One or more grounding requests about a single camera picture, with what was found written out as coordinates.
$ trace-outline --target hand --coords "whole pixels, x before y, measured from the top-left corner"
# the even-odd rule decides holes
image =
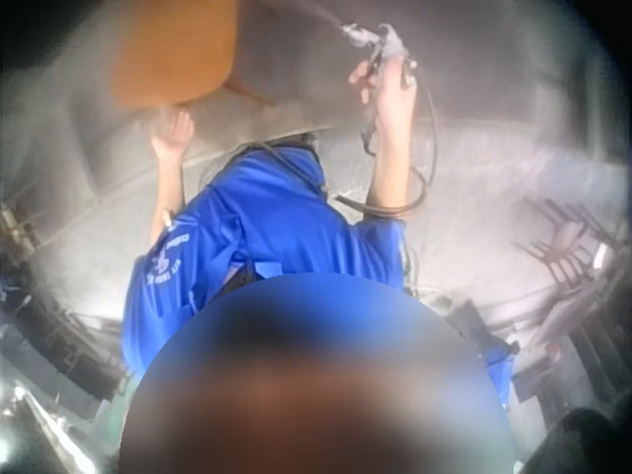
[[[377,87],[377,78],[371,77],[362,87],[360,97],[363,104],[368,104],[370,94],[376,93],[377,132],[386,145],[400,147],[410,146],[413,112],[417,98],[417,83],[403,88],[401,83],[404,56],[399,54],[392,57],[383,66],[382,83],[377,91],[370,91]],[[349,82],[356,84],[368,71],[368,62],[361,62],[349,77]]]
[[[160,162],[182,164],[182,159],[196,131],[188,112],[179,112],[173,117],[166,133],[158,133],[156,126],[151,130],[151,146]]]

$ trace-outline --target paint spray gun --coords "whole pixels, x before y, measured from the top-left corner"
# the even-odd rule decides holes
[[[370,149],[370,144],[376,129],[375,120],[377,119],[377,106],[375,99],[382,83],[383,66],[391,57],[397,54],[403,54],[402,87],[408,88],[416,82],[413,70],[417,68],[417,61],[410,55],[408,49],[404,46],[399,35],[397,35],[397,32],[395,32],[395,29],[391,25],[381,24],[378,27],[377,33],[361,28],[356,23],[341,25],[341,28],[353,46],[368,46],[372,48],[371,56],[368,61],[368,69],[366,75],[360,79],[360,84],[368,85],[368,81],[374,77],[376,79],[376,86],[373,89],[368,88],[370,96],[368,106],[365,110],[366,123],[360,136],[362,138],[364,151],[370,156],[375,156],[375,153]]]

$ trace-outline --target air hose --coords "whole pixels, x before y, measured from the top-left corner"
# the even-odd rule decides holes
[[[372,215],[375,217],[383,217],[383,218],[398,218],[411,212],[412,210],[419,207],[422,202],[426,199],[428,187],[433,183],[435,179],[435,171],[436,171],[436,161],[438,154],[438,131],[436,125],[436,116],[435,116],[435,104],[433,102],[433,96],[431,94],[430,89],[426,85],[426,81],[421,81],[422,89],[424,90],[424,94],[426,96],[426,101],[429,106],[430,116],[431,116],[431,126],[433,129],[433,159],[431,162],[431,169],[426,179],[422,173],[420,173],[417,168],[414,166],[410,167],[410,173],[415,175],[419,182],[421,183],[421,190],[419,195],[413,200],[411,203],[402,205],[399,207],[383,207],[379,205],[370,205],[364,202],[359,202],[357,200],[350,199],[348,197],[344,197],[341,195],[334,195],[330,197],[333,200],[341,202],[342,204],[350,207],[351,209],[357,210],[366,215]],[[327,187],[321,186],[320,184],[313,181],[303,170],[301,170],[298,166],[291,162],[291,160],[286,159],[282,153],[279,153],[277,150],[269,146],[267,143],[254,143],[256,146],[261,147],[267,151],[269,151],[272,156],[285,168],[294,173],[301,181],[303,181],[309,188],[314,190],[314,192],[323,194],[325,198],[327,198]]]

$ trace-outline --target blue shirt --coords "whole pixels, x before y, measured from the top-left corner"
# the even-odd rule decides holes
[[[506,407],[510,402],[515,356],[507,348],[497,346],[483,352],[483,361],[501,402]]]
[[[310,151],[281,147],[286,159],[323,184]],[[246,259],[262,277],[338,273],[403,289],[404,223],[350,225],[325,198],[269,152],[239,157],[192,200],[133,268],[123,315],[122,351],[143,374],[169,338]]]

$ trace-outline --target chair leg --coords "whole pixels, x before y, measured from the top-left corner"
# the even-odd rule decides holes
[[[551,222],[551,224],[553,224],[554,228],[557,228],[560,224],[564,223],[563,221],[560,222],[558,219],[556,219],[554,216],[552,216],[543,205],[537,203],[533,199],[527,198],[526,202],[531,207],[533,207],[540,215],[542,215],[546,220]]]
[[[249,97],[260,106],[271,107],[276,104],[272,99],[268,99],[252,89],[247,88],[237,79],[229,78],[226,82],[224,82],[223,87],[240,96]]]
[[[554,200],[546,199],[544,201],[544,205],[546,205],[549,209],[559,215],[562,218],[563,222],[571,222],[573,220],[573,218],[562,208],[562,206]]]
[[[583,245],[578,245],[577,246],[577,250],[578,251],[582,251],[584,253],[584,255],[586,255],[589,258],[589,260],[593,259],[593,254],[591,254],[591,252],[589,252],[589,250],[586,247],[584,247]]]
[[[542,252],[545,256],[550,250],[550,246],[542,242],[541,240],[537,240],[535,242],[531,242],[531,245],[535,247],[537,250]]]
[[[516,247],[518,250],[523,251],[526,255],[528,255],[529,257],[534,258],[535,260],[537,260],[538,262],[544,262],[543,260],[543,256],[541,255],[537,255],[535,252],[533,252],[531,249],[529,249],[528,247],[522,245],[522,244],[518,244],[517,242],[512,242],[512,245],[514,247]]]
[[[568,286],[572,286],[573,284],[573,279],[569,276],[568,272],[566,271],[566,269],[564,268],[564,266],[562,265],[562,262],[555,262],[557,264],[558,269],[560,269],[560,272],[562,273],[562,275],[564,276],[564,280],[566,282],[566,284]]]
[[[557,284],[562,284],[562,281],[559,279],[559,277],[557,276],[557,274],[555,273],[555,271],[553,270],[553,265],[549,264],[548,262],[544,262],[544,265],[546,265],[546,268],[549,271],[549,274],[551,274],[551,276],[553,277],[553,279],[555,280],[555,282]]]
[[[579,269],[577,268],[576,266],[577,261],[575,260],[575,256],[570,255],[570,256],[565,257],[564,259],[560,261],[560,265],[562,265],[562,262],[566,262],[569,268],[573,271],[574,280],[581,281],[583,279],[584,271],[583,271],[582,265],[579,264]]]
[[[573,259],[575,260],[575,262],[577,263],[577,265],[580,267],[582,271],[581,277],[585,279],[586,281],[592,281],[593,278],[591,277],[591,266],[587,264],[586,262],[584,262],[582,259],[580,259],[580,257],[577,255],[573,255]]]

